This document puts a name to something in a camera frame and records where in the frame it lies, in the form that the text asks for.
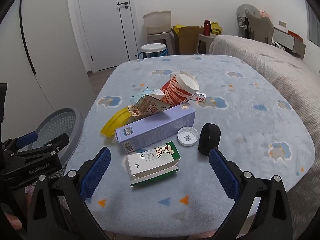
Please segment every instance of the red and white paper cup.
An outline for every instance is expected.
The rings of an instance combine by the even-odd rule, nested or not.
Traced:
[[[188,72],[180,71],[161,88],[165,94],[161,100],[172,106],[177,106],[190,100],[198,90],[199,84],[196,79]]]

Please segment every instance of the blue stool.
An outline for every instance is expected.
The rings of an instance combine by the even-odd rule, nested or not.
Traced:
[[[168,50],[166,46],[162,43],[151,43],[151,44],[143,45],[141,47],[141,52],[139,52],[138,54],[138,59],[140,54],[142,54],[142,58],[161,57],[161,56],[167,56]]]

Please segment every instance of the beige bedspread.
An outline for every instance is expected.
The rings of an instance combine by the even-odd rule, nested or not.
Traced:
[[[297,239],[320,206],[320,75],[281,49],[236,36],[216,37],[209,54],[237,57],[258,71],[288,100],[313,139],[315,162],[287,194]]]

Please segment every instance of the white bottle cap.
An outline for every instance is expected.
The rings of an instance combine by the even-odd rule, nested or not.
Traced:
[[[190,126],[182,127],[178,131],[178,141],[184,146],[194,145],[199,138],[199,133],[196,129]]]

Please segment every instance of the green and white carton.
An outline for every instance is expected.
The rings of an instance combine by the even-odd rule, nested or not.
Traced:
[[[130,186],[150,182],[177,172],[179,168],[175,165],[180,158],[173,142],[142,153],[128,155],[125,165],[131,180]]]

